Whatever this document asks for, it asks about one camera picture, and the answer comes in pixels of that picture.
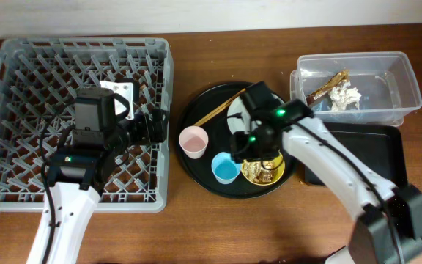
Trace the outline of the blue cup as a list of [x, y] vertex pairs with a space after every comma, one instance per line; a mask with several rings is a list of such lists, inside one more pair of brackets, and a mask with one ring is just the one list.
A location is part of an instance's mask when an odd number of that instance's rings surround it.
[[212, 160], [211, 169], [215, 179], [224, 185], [232, 183], [241, 173], [242, 164], [237, 164], [226, 152], [218, 153]]

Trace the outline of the pink cup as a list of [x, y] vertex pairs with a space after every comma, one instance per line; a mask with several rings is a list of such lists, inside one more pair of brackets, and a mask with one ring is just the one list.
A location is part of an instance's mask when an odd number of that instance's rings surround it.
[[179, 134], [179, 145], [185, 154], [192, 159], [198, 159], [203, 156], [209, 137], [207, 132], [199, 126], [186, 127]]

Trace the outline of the white tissue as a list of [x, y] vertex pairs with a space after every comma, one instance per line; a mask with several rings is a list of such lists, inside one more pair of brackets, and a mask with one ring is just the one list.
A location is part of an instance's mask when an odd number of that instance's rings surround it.
[[350, 81], [342, 81], [339, 85], [329, 91], [332, 106], [331, 111], [345, 111], [360, 109], [360, 98], [362, 95], [357, 87], [353, 87]]

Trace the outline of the gold snack wrapper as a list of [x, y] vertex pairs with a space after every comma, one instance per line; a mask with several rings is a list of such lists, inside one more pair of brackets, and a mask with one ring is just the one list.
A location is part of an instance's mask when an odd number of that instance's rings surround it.
[[342, 81], [349, 80], [349, 71], [342, 70], [335, 74], [327, 83], [322, 85], [318, 90], [312, 92], [306, 96], [306, 103], [308, 106], [312, 106], [320, 102], [327, 93], [329, 93], [334, 87], [339, 85]]

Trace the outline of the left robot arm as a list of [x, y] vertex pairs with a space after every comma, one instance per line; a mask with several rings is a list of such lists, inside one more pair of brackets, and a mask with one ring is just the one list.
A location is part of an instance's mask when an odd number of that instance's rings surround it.
[[133, 145], [166, 140], [164, 109], [128, 120], [128, 100], [100, 87], [82, 89], [70, 105], [75, 122], [41, 166], [44, 207], [28, 263], [75, 263], [103, 189], [119, 166], [116, 157]]

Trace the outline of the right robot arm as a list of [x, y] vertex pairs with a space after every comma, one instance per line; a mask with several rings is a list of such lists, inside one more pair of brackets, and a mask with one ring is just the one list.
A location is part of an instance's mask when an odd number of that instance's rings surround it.
[[285, 152], [341, 201], [355, 225], [349, 243], [322, 263], [407, 263], [422, 254], [422, 193], [397, 186], [340, 143], [301, 100], [281, 103], [260, 81], [240, 92], [250, 129], [231, 137], [237, 163]]

